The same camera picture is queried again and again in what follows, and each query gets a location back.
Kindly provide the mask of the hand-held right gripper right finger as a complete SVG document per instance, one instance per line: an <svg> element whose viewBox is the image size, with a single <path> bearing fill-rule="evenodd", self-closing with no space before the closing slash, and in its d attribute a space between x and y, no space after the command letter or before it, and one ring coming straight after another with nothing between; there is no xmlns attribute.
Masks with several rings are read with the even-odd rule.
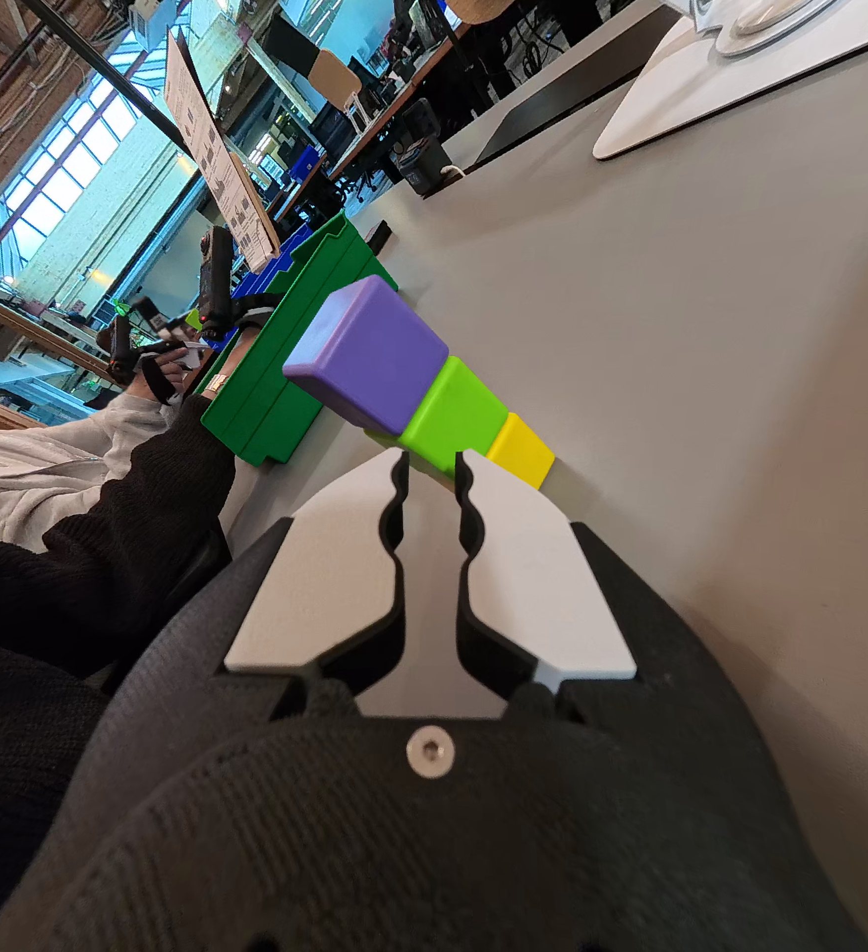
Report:
<svg viewBox="0 0 868 952"><path fill-rule="evenodd" d="M525 684L637 673L578 530L542 492L473 449L459 452L455 494L465 552L456 645L464 670L499 697Z"/></svg>

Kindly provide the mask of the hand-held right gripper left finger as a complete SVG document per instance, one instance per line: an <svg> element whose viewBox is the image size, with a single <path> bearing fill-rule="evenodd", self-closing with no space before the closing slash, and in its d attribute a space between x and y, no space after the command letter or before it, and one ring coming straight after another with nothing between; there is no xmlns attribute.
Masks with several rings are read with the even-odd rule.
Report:
<svg viewBox="0 0 868 952"><path fill-rule="evenodd" d="M404 654L406 452L389 448L314 495L285 536L226 654L226 670L380 681Z"/></svg>

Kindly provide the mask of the green plastic bin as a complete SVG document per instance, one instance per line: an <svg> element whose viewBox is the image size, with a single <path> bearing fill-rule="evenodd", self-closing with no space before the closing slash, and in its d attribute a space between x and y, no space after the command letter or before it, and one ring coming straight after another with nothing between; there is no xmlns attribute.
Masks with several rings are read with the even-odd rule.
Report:
<svg viewBox="0 0 868 952"><path fill-rule="evenodd" d="M282 296L251 351L202 414L202 425L254 467L286 463L322 404L288 381L283 366L328 295L369 275L398 285L343 211L290 254L266 293Z"/></svg>

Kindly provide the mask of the yellow cube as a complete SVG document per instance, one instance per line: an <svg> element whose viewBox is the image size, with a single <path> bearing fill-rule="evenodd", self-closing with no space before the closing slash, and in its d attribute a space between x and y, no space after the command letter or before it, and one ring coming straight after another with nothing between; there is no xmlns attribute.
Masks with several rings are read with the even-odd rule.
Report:
<svg viewBox="0 0 868 952"><path fill-rule="evenodd" d="M542 488L556 455L515 412L509 412L486 458L536 490Z"/></svg>

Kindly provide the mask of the purple cube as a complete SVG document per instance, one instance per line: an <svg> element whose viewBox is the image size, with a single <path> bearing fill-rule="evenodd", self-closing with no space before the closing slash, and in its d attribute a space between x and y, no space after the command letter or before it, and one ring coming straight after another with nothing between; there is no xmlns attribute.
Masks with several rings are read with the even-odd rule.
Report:
<svg viewBox="0 0 868 952"><path fill-rule="evenodd" d="M398 292L369 275L328 295L283 375L345 421L399 436L448 356Z"/></svg>

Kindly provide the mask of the lime green cube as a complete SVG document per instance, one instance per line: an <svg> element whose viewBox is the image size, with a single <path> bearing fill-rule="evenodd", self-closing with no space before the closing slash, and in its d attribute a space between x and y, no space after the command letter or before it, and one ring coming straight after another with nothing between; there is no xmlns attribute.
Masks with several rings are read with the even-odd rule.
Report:
<svg viewBox="0 0 868 952"><path fill-rule="evenodd" d="M509 415L489 387L460 358L450 356L403 434L370 429L364 434L384 448L408 451L413 468L451 485L456 455L466 449L487 455Z"/></svg>

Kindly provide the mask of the person's left forearm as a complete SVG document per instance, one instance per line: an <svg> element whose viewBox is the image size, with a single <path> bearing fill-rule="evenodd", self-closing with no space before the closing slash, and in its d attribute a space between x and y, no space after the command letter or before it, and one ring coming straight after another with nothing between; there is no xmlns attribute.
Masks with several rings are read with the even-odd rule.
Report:
<svg viewBox="0 0 868 952"><path fill-rule="evenodd" d="M128 474L102 489L85 515L50 533L41 593L55 607L120 609L159 598L184 574L221 514L236 475L235 454L203 424L259 334L248 327L222 370L189 397L165 434L139 446Z"/></svg>

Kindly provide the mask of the grey desk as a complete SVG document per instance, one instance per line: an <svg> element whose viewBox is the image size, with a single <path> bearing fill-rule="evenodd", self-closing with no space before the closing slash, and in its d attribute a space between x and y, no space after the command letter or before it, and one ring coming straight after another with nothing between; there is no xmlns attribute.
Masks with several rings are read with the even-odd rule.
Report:
<svg viewBox="0 0 868 952"><path fill-rule="evenodd" d="M625 91L352 222L713 651L868 935L868 52L600 162Z"/></svg>

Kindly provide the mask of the black desk panel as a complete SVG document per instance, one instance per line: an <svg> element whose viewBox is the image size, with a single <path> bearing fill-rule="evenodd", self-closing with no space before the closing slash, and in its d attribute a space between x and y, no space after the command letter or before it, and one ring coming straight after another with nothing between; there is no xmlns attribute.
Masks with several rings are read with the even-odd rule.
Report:
<svg viewBox="0 0 868 952"><path fill-rule="evenodd" d="M514 107L465 173L475 172L630 82L643 67L639 64L599 68L590 59L574 65Z"/></svg>

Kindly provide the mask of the wooden sign board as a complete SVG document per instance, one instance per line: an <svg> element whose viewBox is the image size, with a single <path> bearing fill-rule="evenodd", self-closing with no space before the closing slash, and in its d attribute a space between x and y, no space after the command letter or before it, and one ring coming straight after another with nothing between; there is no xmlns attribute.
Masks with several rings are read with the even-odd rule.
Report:
<svg viewBox="0 0 868 952"><path fill-rule="evenodd" d="M249 270L278 258L280 240L243 162L228 148L205 100L184 38L166 30L166 107Z"/></svg>

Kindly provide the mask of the black power cube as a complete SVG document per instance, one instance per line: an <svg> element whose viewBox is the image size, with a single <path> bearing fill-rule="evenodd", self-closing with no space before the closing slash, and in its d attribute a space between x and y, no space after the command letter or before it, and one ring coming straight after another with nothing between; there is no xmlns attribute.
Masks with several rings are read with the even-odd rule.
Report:
<svg viewBox="0 0 868 952"><path fill-rule="evenodd" d="M397 143L394 150L395 166L412 189L422 198L442 188L452 160L436 136L426 136L404 146Z"/></svg>

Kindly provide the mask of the person's dark clothing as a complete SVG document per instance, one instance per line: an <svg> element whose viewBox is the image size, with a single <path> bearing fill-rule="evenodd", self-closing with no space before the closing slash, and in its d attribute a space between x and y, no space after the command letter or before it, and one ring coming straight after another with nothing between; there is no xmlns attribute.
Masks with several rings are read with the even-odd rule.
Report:
<svg viewBox="0 0 868 952"><path fill-rule="evenodd" d="M86 679L151 614L152 584L119 535L76 524L36 554L0 542L0 906L45 838L105 705Z"/></svg>

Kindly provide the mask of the white metal stand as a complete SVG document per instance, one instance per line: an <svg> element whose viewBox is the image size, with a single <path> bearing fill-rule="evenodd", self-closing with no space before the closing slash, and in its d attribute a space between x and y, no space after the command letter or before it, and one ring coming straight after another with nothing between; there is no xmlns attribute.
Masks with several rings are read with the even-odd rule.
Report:
<svg viewBox="0 0 868 952"><path fill-rule="evenodd" d="M665 2L678 20L594 145L605 162L868 52L868 1Z"/></svg>

